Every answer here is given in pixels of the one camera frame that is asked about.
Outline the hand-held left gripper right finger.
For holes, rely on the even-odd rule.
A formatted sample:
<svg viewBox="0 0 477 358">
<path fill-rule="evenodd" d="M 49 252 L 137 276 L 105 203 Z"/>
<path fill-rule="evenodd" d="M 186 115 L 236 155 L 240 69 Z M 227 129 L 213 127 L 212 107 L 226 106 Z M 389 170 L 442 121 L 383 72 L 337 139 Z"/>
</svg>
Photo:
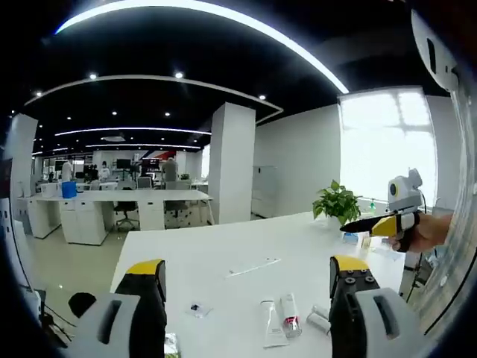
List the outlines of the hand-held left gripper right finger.
<svg viewBox="0 0 477 358">
<path fill-rule="evenodd" d="M 415 312 L 363 260 L 330 258 L 329 297 L 333 357 L 416 357 L 426 345 Z"/>
</svg>

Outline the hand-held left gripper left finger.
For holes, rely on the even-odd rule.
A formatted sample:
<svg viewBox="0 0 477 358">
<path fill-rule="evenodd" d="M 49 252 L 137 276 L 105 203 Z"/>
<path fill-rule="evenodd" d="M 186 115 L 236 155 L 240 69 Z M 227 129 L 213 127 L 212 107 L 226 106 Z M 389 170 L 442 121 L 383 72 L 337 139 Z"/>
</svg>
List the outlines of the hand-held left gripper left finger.
<svg viewBox="0 0 477 358">
<path fill-rule="evenodd" d="M 77 292 L 69 307 L 78 318 L 70 357 L 164 357 L 165 260 L 131 266 L 113 293 Z"/>
</svg>

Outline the person's right hand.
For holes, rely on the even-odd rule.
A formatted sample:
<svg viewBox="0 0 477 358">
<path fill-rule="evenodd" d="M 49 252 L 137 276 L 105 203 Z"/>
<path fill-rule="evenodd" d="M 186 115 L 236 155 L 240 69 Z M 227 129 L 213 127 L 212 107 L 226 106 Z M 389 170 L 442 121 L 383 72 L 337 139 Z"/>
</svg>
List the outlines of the person's right hand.
<svg viewBox="0 0 477 358">
<path fill-rule="evenodd" d="M 420 213 L 420 223 L 409 231 L 410 244 L 405 252 L 422 253 L 443 245 L 452 221 L 452 214 L 441 217 Z"/>
</svg>

